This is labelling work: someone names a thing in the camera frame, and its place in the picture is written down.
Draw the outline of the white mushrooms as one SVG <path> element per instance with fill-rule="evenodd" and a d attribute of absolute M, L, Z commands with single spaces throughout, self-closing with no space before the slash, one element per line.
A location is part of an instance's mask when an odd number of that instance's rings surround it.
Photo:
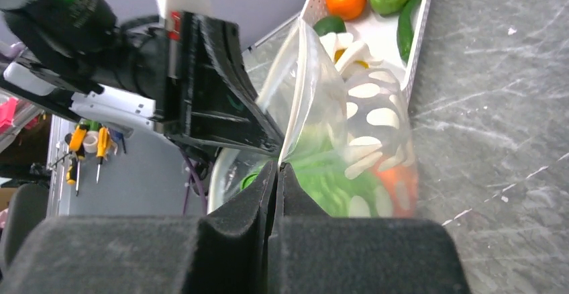
<path fill-rule="evenodd" d="M 384 61 L 381 57 L 371 53 L 366 42 L 355 40 L 351 33 L 330 32 L 320 36 L 319 39 L 336 70 L 345 81 L 356 72 L 379 68 Z"/>

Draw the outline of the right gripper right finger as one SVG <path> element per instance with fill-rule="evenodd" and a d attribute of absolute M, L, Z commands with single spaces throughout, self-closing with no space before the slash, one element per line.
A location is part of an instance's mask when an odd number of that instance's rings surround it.
<path fill-rule="evenodd" d="M 454 241 L 427 219 L 334 218 L 280 168 L 269 293 L 469 293 Z"/>

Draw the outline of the peach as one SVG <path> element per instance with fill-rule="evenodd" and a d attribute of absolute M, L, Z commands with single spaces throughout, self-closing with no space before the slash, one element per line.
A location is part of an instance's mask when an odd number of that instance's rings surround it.
<path fill-rule="evenodd" d="M 379 178 L 391 197 L 393 217 L 413 217 L 417 204 L 416 164 L 409 166 L 398 164 L 386 170 L 380 170 L 380 165 L 376 164 L 371 171 Z"/>

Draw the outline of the polka dot zip bag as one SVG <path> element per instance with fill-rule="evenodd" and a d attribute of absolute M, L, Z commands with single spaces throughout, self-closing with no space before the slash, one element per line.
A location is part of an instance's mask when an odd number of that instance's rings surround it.
<path fill-rule="evenodd" d="M 284 134 L 273 161 L 334 217 L 411 217 L 417 168 L 407 98 L 384 66 L 343 77 L 295 21 L 256 99 Z"/>

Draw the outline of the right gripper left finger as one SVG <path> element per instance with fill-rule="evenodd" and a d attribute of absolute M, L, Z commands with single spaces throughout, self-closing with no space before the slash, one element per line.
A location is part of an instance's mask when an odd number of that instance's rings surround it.
<path fill-rule="evenodd" d="M 27 237 L 2 293 L 266 293 L 278 167 L 203 217 L 61 216 Z"/>

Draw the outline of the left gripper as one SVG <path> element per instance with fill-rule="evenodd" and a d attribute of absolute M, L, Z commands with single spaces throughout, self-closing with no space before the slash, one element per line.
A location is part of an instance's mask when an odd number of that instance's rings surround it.
<path fill-rule="evenodd" d="M 204 144 L 275 155 L 284 136 L 256 104 L 239 27 L 185 11 L 168 18 L 170 103 L 163 134 L 178 144 Z"/>

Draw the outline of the green lettuce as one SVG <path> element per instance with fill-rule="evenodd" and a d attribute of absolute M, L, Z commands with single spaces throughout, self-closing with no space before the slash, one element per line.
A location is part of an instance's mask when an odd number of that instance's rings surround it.
<path fill-rule="evenodd" d="M 391 217 L 393 204 L 371 171 L 382 157 L 372 136 L 336 140 L 327 124 L 306 125 L 284 157 L 301 188 L 334 217 Z"/>

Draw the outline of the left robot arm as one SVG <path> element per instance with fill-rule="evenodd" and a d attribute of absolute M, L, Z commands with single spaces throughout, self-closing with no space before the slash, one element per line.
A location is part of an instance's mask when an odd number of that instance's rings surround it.
<path fill-rule="evenodd" d="M 193 156 L 217 148 L 279 152 L 284 135 L 259 106 L 235 23 L 208 0 L 156 0 L 118 23 L 105 0 L 1 0 L 24 45 L 1 87 L 70 121 L 163 135 Z"/>

